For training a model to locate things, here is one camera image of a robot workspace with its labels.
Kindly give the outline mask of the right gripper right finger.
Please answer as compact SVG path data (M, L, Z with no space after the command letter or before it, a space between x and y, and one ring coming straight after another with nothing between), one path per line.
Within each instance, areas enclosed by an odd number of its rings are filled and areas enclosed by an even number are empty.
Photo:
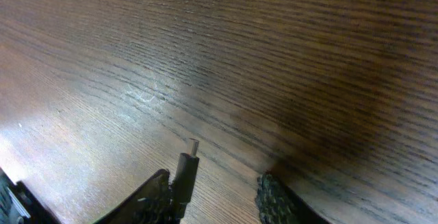
M255 203L263 224L329 224L294 191L270 173L257 178Z

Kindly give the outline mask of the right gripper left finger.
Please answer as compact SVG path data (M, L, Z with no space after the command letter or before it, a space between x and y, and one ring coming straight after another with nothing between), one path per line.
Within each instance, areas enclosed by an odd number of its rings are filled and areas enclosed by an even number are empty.
M170 171L160 169L95 224L175 224Z

